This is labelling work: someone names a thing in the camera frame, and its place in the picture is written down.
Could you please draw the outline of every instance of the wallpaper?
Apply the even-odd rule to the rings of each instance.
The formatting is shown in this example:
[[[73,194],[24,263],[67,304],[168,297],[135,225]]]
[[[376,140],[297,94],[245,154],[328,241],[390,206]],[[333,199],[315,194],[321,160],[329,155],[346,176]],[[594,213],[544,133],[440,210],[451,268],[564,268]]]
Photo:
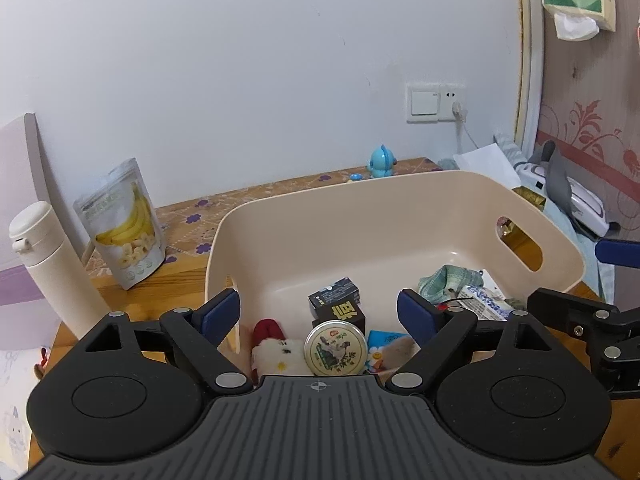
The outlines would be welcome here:
[[[640,0],[616,0],[617,30],[556,38],[545,12],[545,69],[536,142],[555,139],[568,172],[604,200],[620,237],[640,241]],[[616,304],[638,306],[640,270],[616,269]]]

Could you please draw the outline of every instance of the round tin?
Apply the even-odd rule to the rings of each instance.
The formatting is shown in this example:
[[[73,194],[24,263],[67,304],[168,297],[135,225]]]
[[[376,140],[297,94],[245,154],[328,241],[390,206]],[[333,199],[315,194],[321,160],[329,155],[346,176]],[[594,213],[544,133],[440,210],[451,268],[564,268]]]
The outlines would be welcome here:
[[[357,375],[367,362],[367,341],[351,323],[325,321],[306,338],[305,361],[315,375]]]

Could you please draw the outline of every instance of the bottle cap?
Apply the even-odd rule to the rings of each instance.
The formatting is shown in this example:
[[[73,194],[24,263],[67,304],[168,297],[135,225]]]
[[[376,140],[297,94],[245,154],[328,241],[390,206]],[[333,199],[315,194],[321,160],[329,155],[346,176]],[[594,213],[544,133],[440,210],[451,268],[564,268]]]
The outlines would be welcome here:
[[[325,321],[306,338],[305,361],[315,375],[357,375],[367,362],[367,341],[351,323]]]
[[[49,202],[36,202],[20,211],[9,224],[12,248],[31,267],[51,256],[66,235]]]

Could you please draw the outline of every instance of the power cord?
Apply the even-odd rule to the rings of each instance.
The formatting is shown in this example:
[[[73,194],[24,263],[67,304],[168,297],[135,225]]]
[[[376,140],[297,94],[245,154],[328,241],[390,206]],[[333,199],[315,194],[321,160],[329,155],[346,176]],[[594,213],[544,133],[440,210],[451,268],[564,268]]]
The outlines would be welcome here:
[[[473,143],[473,145],[476,147],[476,150],[477,150],[479,146],[476,144],[476,142],[474,141],[474,138],[471,136],[471,134],[468,132],[465,126],[466,110],[462,107],[462,104],[460,104],[459,101],[455,101],[453,103],[453,106],[451,107],[451,111],[453,112],[453,116],[456,118],[456,123],[462,126],[462,128],[466,133],[466,136],[469,137],[469,140],[471,140],[471,142]]]

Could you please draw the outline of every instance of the red and white plush toy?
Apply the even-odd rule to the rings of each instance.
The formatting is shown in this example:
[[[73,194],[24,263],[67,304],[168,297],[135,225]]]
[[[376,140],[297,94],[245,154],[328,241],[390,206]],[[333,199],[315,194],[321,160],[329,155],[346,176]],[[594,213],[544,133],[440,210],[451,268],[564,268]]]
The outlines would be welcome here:
[[[254,383],[263,375],[312,376],[306,365],[304,343],[285,339],[273,319],[260,320],[254,328],[252,378]]]

